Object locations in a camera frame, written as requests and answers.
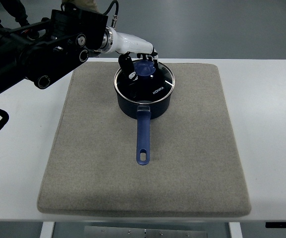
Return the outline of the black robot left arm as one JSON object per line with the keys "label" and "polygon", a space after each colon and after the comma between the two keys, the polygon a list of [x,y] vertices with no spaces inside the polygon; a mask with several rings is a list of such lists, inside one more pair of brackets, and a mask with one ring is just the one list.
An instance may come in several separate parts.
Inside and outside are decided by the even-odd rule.
{"label": "black robot left arm", "polygon": [[107,23],[107,13],[63,3],[38,23],[0,27],[0,94],[23,79],[46,89],[98,55]]}

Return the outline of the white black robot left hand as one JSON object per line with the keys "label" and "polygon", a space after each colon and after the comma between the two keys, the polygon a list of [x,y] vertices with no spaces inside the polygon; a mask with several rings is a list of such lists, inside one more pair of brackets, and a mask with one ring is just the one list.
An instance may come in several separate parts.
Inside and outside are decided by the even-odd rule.
{"label": "white black robot left hand", "polygon": [[120,54],[118,60],[120,68],[130,81],[138,79],[133,61],[129,56],[131,53],[138,54],[138,57],[143,57],[158,66],[158,53],[152,43],[134,35],[117,32],[113,27],[105,29],[99,51]]}

